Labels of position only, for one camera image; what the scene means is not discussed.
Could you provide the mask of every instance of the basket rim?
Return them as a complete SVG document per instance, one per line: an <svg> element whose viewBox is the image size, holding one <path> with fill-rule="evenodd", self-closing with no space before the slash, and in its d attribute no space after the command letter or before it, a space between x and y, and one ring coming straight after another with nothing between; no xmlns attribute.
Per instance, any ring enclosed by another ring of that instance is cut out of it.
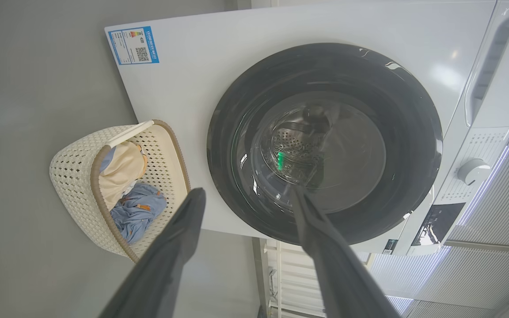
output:
<svg viewBox="0 0 509 318"><path fill-rule="evenodd" d="M158 119L153 119L153 125L159 125L162 127L168 135L170 136L170 139L172 141L172 146L174 146L174 149L176 150L176 155L178 156L178 161L180 163L180 167L182 169L182 173L184 174L184 183L186 185L186 191L190 192L190 179L188 177L188 170L186 169L186 164L184 163L184 158L182 157L182 151L180 150L180 146L178 145L178 140L176 139L176 135L174 134L174 131L172 131L172 128L165 123L164 121L160 121ZM113 221L113 217L111 217L111 212L107 210L107 207L105 205L105 200L103 199L103 195L101 194L101 191L99 190L99 168L101 167L101 162L103 159L105 159L105 156L111 151L111 146L108 144L104 145L97 155L95 155L95 158L93 159L93 163L91 164L91 169L89 173L89 183L91 188L91 193L93 193L93 197L95 198L95 201L97 203L97 207L99 208L99 212L101 213L101 216L105 220L105 223L107 224L107 227L115 237L115 240L125 254L133 261L138 262L139 256L135 254L131 246L127 243L127 240L121 236L121 232L119 229L117 229L117 226L115 225L115 221Z"/></svg>

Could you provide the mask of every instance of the gray floor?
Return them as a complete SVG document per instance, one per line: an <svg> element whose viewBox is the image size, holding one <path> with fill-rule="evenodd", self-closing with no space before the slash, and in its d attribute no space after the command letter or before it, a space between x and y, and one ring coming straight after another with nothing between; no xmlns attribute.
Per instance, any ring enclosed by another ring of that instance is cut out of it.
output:
<svg viewBox="0 0 509 318"><path fill-rule="evenodd" d="M94 317L133 265L85 237L48 176L62 147L136 123L103 27L223 9L224 0L0 0L0 317ZM204 231L176 316L256 312L248 248L248 238ZM218 282L225 275L238 279ZM202 299L210 284L220 294ZM229 294L233 304L202 307Z"/></svg>

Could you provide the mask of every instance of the blue clothing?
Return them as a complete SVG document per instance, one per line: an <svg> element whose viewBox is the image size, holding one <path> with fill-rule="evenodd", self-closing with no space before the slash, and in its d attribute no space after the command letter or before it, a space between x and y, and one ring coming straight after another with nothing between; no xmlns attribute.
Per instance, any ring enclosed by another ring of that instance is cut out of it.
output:
<svg viewBox="0 0 509 318"><path fill-rule="evenodd" d="M123 196L113 210L111 217L127 243L137 242L145 234L152 221L166 208L166 199L155 187L137 183Z"/></svg>

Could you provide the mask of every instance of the qr code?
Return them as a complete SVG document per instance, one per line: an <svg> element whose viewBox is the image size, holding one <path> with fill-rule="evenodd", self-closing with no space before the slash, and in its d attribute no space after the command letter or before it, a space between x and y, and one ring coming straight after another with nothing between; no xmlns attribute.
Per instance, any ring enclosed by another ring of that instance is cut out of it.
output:
<svg viewBox="0 0 509 318"><path fill-rule="evenodd" d="M137 50L137 58L139 58L139 62L148 61L147 48L135 48L135 50Z"/></svg>

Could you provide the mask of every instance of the washer door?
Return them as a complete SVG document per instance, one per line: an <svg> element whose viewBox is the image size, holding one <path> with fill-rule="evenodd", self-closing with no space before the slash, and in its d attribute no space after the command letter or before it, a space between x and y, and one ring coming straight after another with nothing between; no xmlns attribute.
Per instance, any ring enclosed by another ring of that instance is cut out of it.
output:
<svg viewBox="0 0 509 318"><path fill-rule="evenodd" d="M230 208L299 244L289 193L304 185L349 244L404 220L441 163L440 120L404 68L357 46L278 52L244 72L214 111L208 163Z"/></svg>

